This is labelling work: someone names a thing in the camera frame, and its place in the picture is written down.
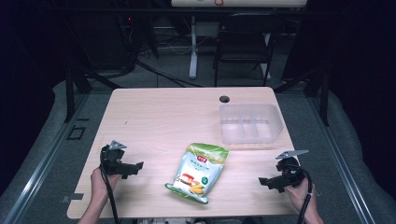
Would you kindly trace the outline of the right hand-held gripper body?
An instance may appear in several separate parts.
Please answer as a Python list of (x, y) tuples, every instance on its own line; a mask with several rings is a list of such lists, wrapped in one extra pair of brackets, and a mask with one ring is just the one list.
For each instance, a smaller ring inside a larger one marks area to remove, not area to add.
[(276, 180), (278, 188), (287, 186), (298, 187), (308, 174), (297, 160), (299, 155), (308, 153), (308, 150), (287, 150), (276, 156), (278, 163), (276, 169), (282, 173)]

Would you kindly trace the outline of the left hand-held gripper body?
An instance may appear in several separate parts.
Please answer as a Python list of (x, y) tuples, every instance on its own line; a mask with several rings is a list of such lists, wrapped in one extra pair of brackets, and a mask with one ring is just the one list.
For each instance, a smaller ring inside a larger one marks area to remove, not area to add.
[(121, 161), (125, 148), (124, 144), (116, 140), (102, 147), (100, 167), (107, 175), (130, 175), (130, 166)]

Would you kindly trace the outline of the clear plastic container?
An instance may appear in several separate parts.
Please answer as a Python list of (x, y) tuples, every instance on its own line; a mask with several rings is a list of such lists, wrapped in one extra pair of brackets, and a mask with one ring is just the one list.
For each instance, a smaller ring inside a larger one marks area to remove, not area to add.
[(219, 107), (224, 144), (273, 143), (283, 131), (279, 109), (272, 104), (227, 104)]

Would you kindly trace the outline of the green and white snack bag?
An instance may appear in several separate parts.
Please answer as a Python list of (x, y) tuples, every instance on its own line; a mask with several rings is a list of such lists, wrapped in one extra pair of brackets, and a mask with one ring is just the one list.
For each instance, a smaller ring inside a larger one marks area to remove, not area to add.
[(165, 187), (183, 198), (208, 204), (207, 193), (217, 182), (229, 151), (224, 147), (204, 143), (187, 146), (173, 183)]

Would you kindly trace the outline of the person's right hand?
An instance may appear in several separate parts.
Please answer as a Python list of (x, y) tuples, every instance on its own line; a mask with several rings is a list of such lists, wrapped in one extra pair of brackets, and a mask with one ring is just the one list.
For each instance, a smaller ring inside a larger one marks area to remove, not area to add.
[[(287, 186), (284, 188), (290, 197), (290, 201), (294, 208), (300, 212), (304, 205), (305, 197), (308, 195), (308, 180), (305, 178), (297, 187)], [(312, 195), (310, 202), (306, 208), (306, 213), (315, 211), (317, 209), (316, 196)]]

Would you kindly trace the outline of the person's left hand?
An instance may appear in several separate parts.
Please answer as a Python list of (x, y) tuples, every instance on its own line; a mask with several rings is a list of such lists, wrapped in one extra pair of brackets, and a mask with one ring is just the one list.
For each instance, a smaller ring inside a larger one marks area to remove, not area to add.
[[(109, 185), (112, 189), (114, 189), (120, 180), (120, 175), (108, 175), (107, 179), (109, 181)], [(107, 187), (105, 180), (102, 177), (102, 172), (99, 167), (95, 168), (92, 171), (91, 175), (92, 182), (92, 200), (94, 202), (106, 201), (108, 199)]]

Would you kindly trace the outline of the grey tape strip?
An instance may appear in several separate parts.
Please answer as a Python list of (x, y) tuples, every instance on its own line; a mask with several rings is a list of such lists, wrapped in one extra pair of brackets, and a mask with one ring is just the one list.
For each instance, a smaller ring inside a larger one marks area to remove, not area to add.
[(69, 195), (64, 195), (60, 202), (61, 203), (71, 203), (72, 201), (80, 201), (83, 198), (83, 193), (71, 193)]

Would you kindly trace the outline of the white desk leg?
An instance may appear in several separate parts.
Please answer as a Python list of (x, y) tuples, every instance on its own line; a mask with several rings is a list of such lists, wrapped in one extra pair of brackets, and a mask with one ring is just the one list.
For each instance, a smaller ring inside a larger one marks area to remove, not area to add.
[(196, 38), (196, 20), (194, 17), (191, 18), (191, 61), (190, 61), (190, 71), (189, 78), (197, 78), (197, 38)]

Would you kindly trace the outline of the black chair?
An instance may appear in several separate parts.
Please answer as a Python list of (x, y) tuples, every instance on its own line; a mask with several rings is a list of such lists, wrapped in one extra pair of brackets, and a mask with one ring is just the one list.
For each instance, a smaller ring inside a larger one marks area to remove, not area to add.
[(265, 64), (262, 85), (265, 86), (275, 50), (276, 37), (284, 22), (276, 15), (234, 13), (224, 17), (217, 30), (213, 68), (214, 85), (218, 86), (220, 63)]

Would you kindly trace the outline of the silver aluminium rail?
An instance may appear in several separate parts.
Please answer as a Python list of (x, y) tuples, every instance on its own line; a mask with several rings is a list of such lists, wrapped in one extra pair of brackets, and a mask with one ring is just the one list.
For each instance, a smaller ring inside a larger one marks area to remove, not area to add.
[(81, 94), (77, 98), (75, 112), (68, 122), (64, 122), (66, 100), (61, 96), (55, 97), (55, 103), (31, 150), (0, 197), (0, 224), (21, 223), (89, 97), (89, 94)]
[(340, 175), (348, 198), (352, 202), (361, 224), (376, 224), (375, 219), (363, 198), (361, 190), (358, 187), (352, 173), (350, 172), (340, 147), (336, 143), (331, 128), (325, 124), (319, 114), (319, 104), (317, 100), (315, 98), (308, 97), (307, 102), (311, 108), (311, 111), (314, 113), (314, 117), (318, 122), (320, 129), (327, 139), (327, 142), (330, 146), (330, 154), (332, 155), (332, 160), (336, 167), (337, 173)]

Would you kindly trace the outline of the black metal frame post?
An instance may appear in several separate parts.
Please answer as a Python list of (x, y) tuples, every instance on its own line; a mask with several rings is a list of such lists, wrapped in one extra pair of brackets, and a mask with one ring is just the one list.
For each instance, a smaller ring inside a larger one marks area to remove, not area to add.
[(321, 93), (319, 115), (325, 126), (328, 126), (328, 98), (329, 98), (329, 74), (326, 70), (321, 76)]
[(66, 90), (66, 117), (64, 122), (67, 123), (75, 113), (74, 80), (73, 80), (73, 73), (71, 67), (69, 67), (65, 73), (65, 90)]

